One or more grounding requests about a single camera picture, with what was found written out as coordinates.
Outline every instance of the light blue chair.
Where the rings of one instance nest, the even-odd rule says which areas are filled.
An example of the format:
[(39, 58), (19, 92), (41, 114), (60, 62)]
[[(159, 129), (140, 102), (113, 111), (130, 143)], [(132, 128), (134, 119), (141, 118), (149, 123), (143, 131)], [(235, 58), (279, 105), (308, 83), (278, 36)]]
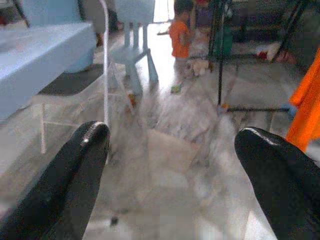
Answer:
[[(158, 74), (151, 50), (148, 48), (148, 24), (154, 21), (155, 0), (115, 0), (117, 18), (124, 23), (124, 46), (110, 52), (112, 62), (124, 64), (126, 74), (130, 76), (132, 91), (142, 93), (136, 63), (147, 56), (149, 78), (158, 82)], [(130, 40), (130, 24), (133, 24), (133, 44)], [(143, 46), (139, 44), (139, 24), (143, 26)]]

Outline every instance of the marble floor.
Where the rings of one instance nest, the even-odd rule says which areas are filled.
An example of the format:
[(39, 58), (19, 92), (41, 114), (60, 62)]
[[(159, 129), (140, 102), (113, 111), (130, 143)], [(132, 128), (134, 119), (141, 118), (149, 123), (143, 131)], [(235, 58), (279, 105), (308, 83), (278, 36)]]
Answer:
[[(217, 111), (218, 67), (204, 76), (185, 79), (181, 93), (168, 35), (149, 27), (149, 46), (159, 83), (149, 83), (147, 60), (138, 64), (143, 95), (135, 115), (123, 99), (111, 96), (111, 158), (105, 167), (98, 198), (83, 239), (108, 240), (274, 240), (276, 239), (234, 150), (234, 137), (246, 126), (284, 136), (290, 121), (283, 113)], [(110, 47), (123, 42), (111, 36)], [(95, 52), (102, 62), (102, 49)], [(125, 77), (124, 66), (117, 75)], [(223, 102), (279, 106), (286, 102), (303, 74), (287, 64), (226, 65)], [(13, 204), (32, 177), (46, 166), (75, 131), (46, 127), (48, 151), (40, 153), (38, 107), (12, 115), (0, 127), (0, 212)], [(48, 118), (74, 123), (103, 120), (103, 100), (79, 106), (46, 108)], [(112, 216), (119, 222), (110, 226)]]

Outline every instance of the black metal stand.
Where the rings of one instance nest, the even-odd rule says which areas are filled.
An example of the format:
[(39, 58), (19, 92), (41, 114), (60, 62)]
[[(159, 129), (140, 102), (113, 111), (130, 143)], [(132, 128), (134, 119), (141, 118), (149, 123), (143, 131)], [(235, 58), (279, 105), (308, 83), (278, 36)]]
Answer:
[[(255, 54), (236, 54), (231, 55), (229, 57), (224, 56), (224, 27), (225, 27), (225, 5), (228, 0), (215, 0), (214, 7), (212, 10), (212, 24), (211, 24), (211, 31), (210, 31), (210, 40), (209, 40), (209, 51), (208, 51), (208, 60), (209, 60), (209, 66), (210, 70), (212, 71), (212, 64), (213, 62), (219, 61), (219, 80), (218, 80), (218, 106), (221, 106), (222, 101), (222, 82), (223, 82), (223, 65), (225, 59), (227, 61), (231, 61), (239, 65), (241, 61), (244, 61), (245, 63), (251, 63), (251, 64), (261, 64), (261, 63), (270, 63), (266, 60), (258, 59)], [(274, 60), (277, 58), (279, 53), (285, 48), (285, 46), (288, 43), (288, 40), (290, 39), (295, 26), (300, 19), (300, 16), (306, 9), (308, 3), (310, 0), (297, 0), (297, 3), (295, 4), (290, 17), (285, 25), (286, 27), (286, 33), (283, 37), (283, 40), (281, 42), (280, 48), (278, 49), (276, 55), (272, 59), (271, 63), (274, 62)], [(216, 59), (213, 56), (214, 47), (215, 47), (215, 39), (217, 34), (217, 29), (220, 25), (220, 34), (221, 34), (221, 42), (220, 42), (220, 55), (219, 58)], [(266, 107), (266, 108), (246, 108), (246, 107), (228, 107), (226, 109), (227, 112), (287, 112), (288, 109), (285, 108), (274, 108), (274, 107)]]

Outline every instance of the child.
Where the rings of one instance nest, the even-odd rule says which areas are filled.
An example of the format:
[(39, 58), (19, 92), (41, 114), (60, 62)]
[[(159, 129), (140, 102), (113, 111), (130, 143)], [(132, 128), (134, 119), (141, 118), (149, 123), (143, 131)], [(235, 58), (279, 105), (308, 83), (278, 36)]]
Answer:
[(176, 0), (174, 2), (175, 17), (169, 29), (169, 35), (172, 41), (172, 56), (176, 59), (187, 59), (189, 57), (192, 35), (187, 24), (193, 8), (192, 0)]

